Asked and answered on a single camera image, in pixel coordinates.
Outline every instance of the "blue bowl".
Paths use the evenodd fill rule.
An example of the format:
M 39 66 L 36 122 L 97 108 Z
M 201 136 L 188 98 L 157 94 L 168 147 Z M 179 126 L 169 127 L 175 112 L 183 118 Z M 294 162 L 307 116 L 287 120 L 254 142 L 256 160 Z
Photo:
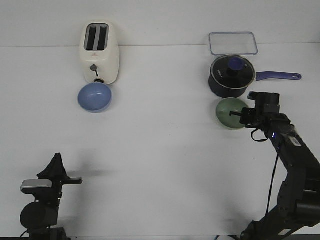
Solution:
M 90 113 L 100 113 L 106 110 L 112 100 L 110 88 L 100 82 L 84 86 L 78 95 L 78 102 L 82 108 Z

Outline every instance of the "saucepan handle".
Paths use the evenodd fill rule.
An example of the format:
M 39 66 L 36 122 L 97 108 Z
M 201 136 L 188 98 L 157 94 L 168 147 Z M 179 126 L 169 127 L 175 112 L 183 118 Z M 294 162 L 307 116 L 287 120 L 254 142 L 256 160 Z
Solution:
M 279 72 L 279 71 L 260 71 L 256 73 L 256 80 L 264 79 L 288 79 L 288 80 L 300 80 L 302 76 L 298 73 Z

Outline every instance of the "table surface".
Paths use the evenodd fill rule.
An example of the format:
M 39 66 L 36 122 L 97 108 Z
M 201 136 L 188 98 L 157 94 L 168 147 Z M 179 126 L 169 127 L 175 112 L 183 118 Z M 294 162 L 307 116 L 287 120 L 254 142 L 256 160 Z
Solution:
M 300 73 L 302 80 L 254 82 L 249 91 L 280 94 L 285 113 L 320 156 L 319 43 L 260 44 L 257 72 Z M 120 47 L 119 76 L 107 111 L 77 102 L 87 83 L 77 47 L 0 48 L 0 232 L 19 236 L 20 192 L 55 153 L 82 185 L 63 187 L 58 225 L 69 236 L 239 234 L 266 210 L 276 152 L 249 129 L 217 121 L 221 98 L 208 87 L 208 46 Z M 285 179 L 280 164 L 271 199 Z M 300 234 L 320 233 L 320 226 Z

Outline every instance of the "pot lid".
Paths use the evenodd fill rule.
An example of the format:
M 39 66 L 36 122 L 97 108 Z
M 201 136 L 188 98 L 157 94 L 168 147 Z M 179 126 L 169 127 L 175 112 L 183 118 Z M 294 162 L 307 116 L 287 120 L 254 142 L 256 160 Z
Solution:
M 211 75 L 223 87 L 243 89 L 254 81 L 256 72 L 247 59 L 238 55 L 225 55 L 213 62 Z

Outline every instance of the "white wall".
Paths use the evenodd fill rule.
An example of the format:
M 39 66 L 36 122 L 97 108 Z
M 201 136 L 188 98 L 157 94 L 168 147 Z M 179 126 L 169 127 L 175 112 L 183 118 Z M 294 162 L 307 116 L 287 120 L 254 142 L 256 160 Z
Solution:
M 1 0 L 0 47 L 78 46 L 107 19 L 121 46 L 201 45 L 210 32 L 251 31 L 258 43 L 320 41 L 319 0 Z

